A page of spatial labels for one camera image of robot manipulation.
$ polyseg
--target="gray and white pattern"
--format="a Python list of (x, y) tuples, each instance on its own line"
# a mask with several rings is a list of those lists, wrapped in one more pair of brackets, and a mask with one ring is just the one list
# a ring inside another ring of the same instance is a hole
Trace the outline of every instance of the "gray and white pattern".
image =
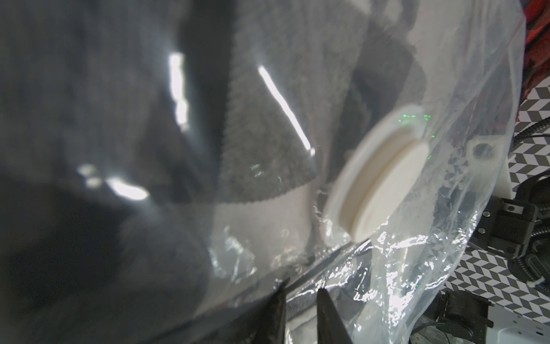
[[(515, 131), (520, 132), (549, 116), (550, 78), (547, 78), (521, 104)], [(550, 128), (544, 133), (550, 134)], [(514, 153), (516, 156), (509, 163), (509, 168), (515, 193), (521, 182), (550, 167), (550, 138), (526, 139)], [(467, 290), (517, 314), (550, 325), (550, 298), (519, 281), (508, 271), (504, 259), (489, 252), (466, 252), (445, 287)]]

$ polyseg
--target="plastic wrap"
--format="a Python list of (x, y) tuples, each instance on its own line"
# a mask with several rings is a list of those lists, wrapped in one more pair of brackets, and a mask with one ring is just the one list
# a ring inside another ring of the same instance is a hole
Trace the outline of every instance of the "plastic wrap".
[[(16, 342), (141, 342), (182, 326), (189, 342), (283, 280), (289, 343), (316, 341), (319, 287), (356, 342), (405, 342), (508, 153), (515, 0), (6, 8), (0, 272), (15, 296), (0, 304)], [(352, 243), (326, 216), (331, 188), (411, 103), (428, 160)], [(488, 136), (490, 159), (473, 163), (468, 142)]]

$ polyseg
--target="red object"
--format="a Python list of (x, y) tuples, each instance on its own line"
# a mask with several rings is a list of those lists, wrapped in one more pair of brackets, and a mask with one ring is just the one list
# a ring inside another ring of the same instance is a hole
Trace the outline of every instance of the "red object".
[(523, 10), (527, 23), (529, 24), (533, 19), (537, 18), (542, 10), (545, 8), (547, 0), (532, 0), (527, 7)]
[(550, 1), (532, 0), (525, 8), (527, 38), (523, 67), (522, 101), (550, 75)]

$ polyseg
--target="white plastic part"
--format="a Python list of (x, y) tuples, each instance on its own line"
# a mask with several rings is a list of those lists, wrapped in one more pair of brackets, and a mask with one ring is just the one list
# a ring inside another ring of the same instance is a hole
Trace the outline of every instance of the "white plastic part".
[[(481, 188), (493, 181), (495, 170), (487, 166), (498, 164), (509, 146), (510, 138), (506, 135), (475, 136), (466, 143), (470, 183), (475, 188)], [(513, 197), (508, 162), (504, 160), (502, 168), (497, 172), (498, 178), (492, 192), (493, 196), (507, 199)]]
[(340, 240), (337, 227), (363, 242), (404, 200), (428, 157), (424, 114), (416, 105), (395, 110), (357, 146), (327, 200), (327, 245)]
[[(389, 216), (397, 209), (399, 204), (405, 199), (414, 183), (418, 179), (424, 163), (428, 158), (430, 147), (427, 142), (421, 139), (414, 139), (411, 135), (403, 135), (399, 141), (400, 145), (392, 148), (399, 148), (401, 152), (395, 155), (395, 151), (388, 147), (381, 147), (376, 156), (365, 166), (360, 176), (368, 174), (368, 179), (372, 180), (369, 184), (362, 184), (364, 179), (356, 179), (344, 206), (348, 199), (356, 192), (366, 187), (362, 202), (357, 208), (351, 226), (347, 230), (354, 242), (363, 242), (377, 230), (381, 224), (386, 222)], [(389, 160), (383, 165), (383, 171), (380, 174), (373, 173), (378, 169), (377, 158), (384, 156)], [(347, 213), (342, 209), (340, 213), (340, 223), (349, 222), (351, 219), (344, 219), (342, 214)]]

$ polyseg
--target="black bracket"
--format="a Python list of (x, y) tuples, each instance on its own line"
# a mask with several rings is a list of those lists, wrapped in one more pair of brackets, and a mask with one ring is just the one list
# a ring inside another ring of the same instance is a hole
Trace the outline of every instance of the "black bracket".
[(535, 205), (492, 196), (470, 245), (506, 259), (525, 255), (537, 219)]

